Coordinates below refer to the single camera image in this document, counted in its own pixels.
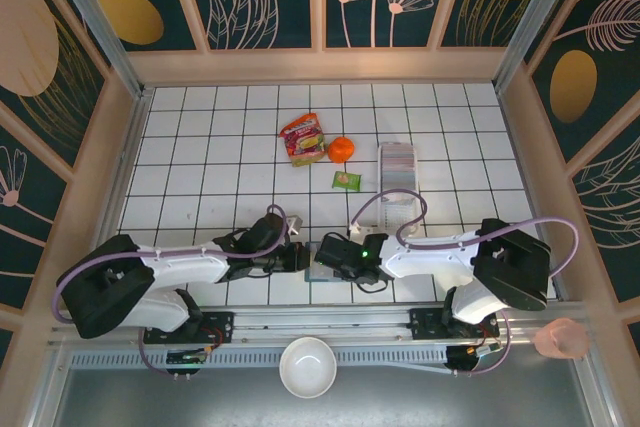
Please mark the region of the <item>clear plastic card tray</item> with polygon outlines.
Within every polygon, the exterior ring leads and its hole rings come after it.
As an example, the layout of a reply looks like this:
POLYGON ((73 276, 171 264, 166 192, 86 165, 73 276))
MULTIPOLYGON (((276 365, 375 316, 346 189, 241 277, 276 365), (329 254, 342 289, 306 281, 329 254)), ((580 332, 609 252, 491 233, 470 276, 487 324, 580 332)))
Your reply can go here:
POLYGON ((418 193, 416 152, 411 144, 381 143, 378 149, 378 191, 384 192, 377 200, 378 227, 391 235, 421 212, 414 195, 394 189, 418 193))

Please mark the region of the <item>small green packet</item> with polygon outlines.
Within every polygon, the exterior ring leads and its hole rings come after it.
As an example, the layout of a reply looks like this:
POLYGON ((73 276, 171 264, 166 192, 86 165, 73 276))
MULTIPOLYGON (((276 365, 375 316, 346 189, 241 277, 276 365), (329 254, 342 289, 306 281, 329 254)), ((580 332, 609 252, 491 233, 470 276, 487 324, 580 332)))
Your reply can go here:
POLYGON ((359 192, 361 188, 361 175, 336 171, 332 181, 332 188, 359 192))

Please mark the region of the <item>orange mandarin fruit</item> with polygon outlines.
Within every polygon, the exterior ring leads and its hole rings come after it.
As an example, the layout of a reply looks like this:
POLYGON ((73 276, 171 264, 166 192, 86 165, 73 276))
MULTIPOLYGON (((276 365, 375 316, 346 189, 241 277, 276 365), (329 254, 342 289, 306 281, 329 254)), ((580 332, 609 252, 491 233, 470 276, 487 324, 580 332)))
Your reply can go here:
POLYGON ((343 164, 355 153, 355 145, 347 137, 337 137, 329 144, 327 153, 331 162, 343 164))

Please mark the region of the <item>white bowl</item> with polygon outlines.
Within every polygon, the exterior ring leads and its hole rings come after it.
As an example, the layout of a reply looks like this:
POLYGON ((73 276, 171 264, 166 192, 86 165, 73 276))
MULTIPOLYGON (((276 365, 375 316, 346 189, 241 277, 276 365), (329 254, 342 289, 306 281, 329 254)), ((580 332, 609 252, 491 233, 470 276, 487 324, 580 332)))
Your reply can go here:
POLYGON ((286 390, 301 399, 324 395, 334 384, 337 360, 323 340, 302 337, 291 342, 279 361, 279 376, 286 390))

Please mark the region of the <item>red orange snack packet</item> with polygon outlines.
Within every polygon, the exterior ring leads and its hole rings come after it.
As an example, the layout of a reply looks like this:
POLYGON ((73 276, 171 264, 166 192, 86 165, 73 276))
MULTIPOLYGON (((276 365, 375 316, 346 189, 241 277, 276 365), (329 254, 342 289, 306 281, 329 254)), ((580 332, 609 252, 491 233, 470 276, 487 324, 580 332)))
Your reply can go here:
POLYGON ((308 113, 285 126, 279 133, 293 167, 321 160, 326 154, 325 136, 315 113, 308 113))

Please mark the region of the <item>grey metal sheet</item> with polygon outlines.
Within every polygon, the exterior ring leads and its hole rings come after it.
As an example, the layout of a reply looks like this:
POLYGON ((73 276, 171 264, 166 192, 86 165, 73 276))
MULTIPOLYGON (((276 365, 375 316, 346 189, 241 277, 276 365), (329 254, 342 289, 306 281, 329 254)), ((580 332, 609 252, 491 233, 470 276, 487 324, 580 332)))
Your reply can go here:
POLYGON ((593 427, 567 368, 504 367, 451 378, 339 370, 323 396, 291 395, 274 368, 173 383, 147 371, 74 371, 55 427, 593 427))

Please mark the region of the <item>pink plastic cup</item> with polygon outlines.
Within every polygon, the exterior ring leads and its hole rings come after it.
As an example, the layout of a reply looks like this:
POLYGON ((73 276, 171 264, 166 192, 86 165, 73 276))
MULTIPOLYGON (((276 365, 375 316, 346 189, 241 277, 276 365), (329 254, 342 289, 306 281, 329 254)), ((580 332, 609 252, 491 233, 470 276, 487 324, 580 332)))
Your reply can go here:
POLYGON ((590 340, 582 324, 569 318, 559 318, 534 335, 533 345, 544 357, 579 359, 587 354, 590 340))

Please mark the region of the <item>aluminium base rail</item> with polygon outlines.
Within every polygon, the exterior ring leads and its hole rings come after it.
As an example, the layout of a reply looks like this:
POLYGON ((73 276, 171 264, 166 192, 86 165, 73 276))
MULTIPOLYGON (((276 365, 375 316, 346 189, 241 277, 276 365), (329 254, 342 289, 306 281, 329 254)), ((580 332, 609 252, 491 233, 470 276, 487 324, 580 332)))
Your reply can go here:
MULTIPOLYGON (((232 312, 233 346, 283 347, 305 336, 317 337, 331 346, 408 344, 408 324, 413 304, 340 304, 293 306, 239 306, 211 308, 211 313, 232 312)), ((558 318, 570 318, 589 326, 580 302, 552 301, 544 311, 508 309, 498 317, 499 326, 508 321, 512 341, 529 343, 537 331, 558 318)))

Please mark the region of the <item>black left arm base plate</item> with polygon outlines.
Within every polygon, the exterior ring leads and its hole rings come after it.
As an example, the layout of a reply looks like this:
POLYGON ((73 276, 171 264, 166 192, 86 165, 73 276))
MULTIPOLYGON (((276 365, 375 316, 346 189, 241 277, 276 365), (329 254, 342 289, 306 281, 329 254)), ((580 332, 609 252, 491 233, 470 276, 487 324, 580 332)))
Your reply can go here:
POLYGON ((230 343, 234 329, 233 312, 204 312, 187 320, 173 332, 152 328, 144 331, 146 345, 187 345, 230 343))

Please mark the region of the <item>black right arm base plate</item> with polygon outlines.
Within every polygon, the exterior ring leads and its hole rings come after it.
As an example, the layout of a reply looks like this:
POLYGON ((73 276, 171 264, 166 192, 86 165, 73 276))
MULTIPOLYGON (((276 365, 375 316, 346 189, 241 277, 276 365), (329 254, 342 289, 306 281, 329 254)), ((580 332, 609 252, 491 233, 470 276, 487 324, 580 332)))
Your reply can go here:
POLYGON ((407 328, 414 340, 480 339, 500 337, 495 314, 485 317, 479 324, 468 324, 456 319, 442 320, 442 308, 414 308, 409 310, 407 328))

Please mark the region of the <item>aluminium frame post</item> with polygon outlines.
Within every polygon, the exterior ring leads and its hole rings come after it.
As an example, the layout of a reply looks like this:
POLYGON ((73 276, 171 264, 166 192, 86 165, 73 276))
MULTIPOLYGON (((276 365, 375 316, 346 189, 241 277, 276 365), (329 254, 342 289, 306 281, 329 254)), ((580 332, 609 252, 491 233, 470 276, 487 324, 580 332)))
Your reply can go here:
POLYGON ((86 19, 88 27, 93 32, 98 44, 123 81, 128 92, 134 99, 141 99, 144 93, 144 85, 140 82, 122 43, 112 29, 98 0, 73 0, 73 2, 86 19))
POLYGON ((506 91, 525 54, 539 32, 544 29, 544 24, 551 18, 551 13, 558 3, 559 0, 530 0, 492 80, 499 97, 506 91))

